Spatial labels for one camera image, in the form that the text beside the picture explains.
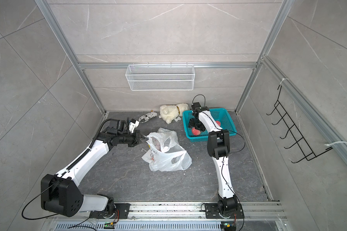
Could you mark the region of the white printed plastic bag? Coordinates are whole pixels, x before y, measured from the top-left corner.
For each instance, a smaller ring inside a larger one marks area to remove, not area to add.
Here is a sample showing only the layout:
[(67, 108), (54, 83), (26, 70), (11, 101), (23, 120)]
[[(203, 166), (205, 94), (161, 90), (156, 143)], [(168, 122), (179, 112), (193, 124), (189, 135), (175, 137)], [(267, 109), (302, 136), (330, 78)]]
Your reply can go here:
[(179, 171), (191, 166), (192, 158), (179, 144), (175, 131), (159, 128), (147, 138), (149, 150), (142, 159), (149, 163), (151, 171)]

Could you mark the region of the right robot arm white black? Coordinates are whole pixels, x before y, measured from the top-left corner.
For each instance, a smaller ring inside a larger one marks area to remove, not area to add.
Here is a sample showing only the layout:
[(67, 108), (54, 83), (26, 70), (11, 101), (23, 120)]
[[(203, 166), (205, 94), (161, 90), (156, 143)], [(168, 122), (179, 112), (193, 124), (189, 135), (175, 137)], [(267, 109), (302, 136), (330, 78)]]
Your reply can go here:
[(210, 109), (200, 103), (192, 103), (193, 119), (190, 128), (207, 131), (207, 151), (214, 161), (218, 179), (218, 207), (222, 217), (228, 218), (238, 210), (238, 199), (232, 187), (228, 157), (230, 153), (230, 132), (222, 128), (212, 117)]

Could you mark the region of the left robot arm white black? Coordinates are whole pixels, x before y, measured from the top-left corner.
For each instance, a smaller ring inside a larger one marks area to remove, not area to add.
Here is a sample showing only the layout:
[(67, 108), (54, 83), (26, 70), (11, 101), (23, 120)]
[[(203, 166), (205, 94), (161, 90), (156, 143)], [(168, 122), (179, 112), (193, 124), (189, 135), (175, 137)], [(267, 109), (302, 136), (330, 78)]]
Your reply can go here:
[(116, 207), (113, 198), (82, 194), (79, 185), (89, 170), (113, 147), (119, 144), (135, 147), (147, 139), (139, 130), (121, 134), (100, 132), (69, 165), (54, 175), (47, 174), (42, 178), (41, 208), (65, 217), (72, 217), (78, 212), (98, 212), (104, 218), (114, 216)]

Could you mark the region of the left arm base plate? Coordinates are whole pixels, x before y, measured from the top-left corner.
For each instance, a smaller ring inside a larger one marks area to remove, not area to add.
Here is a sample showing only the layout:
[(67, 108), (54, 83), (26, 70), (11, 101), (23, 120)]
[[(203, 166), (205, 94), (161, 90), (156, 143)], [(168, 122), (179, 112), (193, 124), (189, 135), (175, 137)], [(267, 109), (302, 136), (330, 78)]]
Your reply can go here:
[(97, 219), (127, 219), (130, 211), (131, 204), (117, 203), (108, 206), (109, 211), (92, 211), (90, 218)]

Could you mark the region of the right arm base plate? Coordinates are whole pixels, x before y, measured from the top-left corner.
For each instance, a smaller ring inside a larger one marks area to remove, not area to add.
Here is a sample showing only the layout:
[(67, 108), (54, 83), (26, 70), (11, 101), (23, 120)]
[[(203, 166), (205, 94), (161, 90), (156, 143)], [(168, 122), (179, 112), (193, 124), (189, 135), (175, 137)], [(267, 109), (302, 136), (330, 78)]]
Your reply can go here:
[(242, 204), (238, 203), (237, 209), (220, 208), (217, 203), (203, 203), (201, 210), (207, 219), (243, 219), (244, 212)]

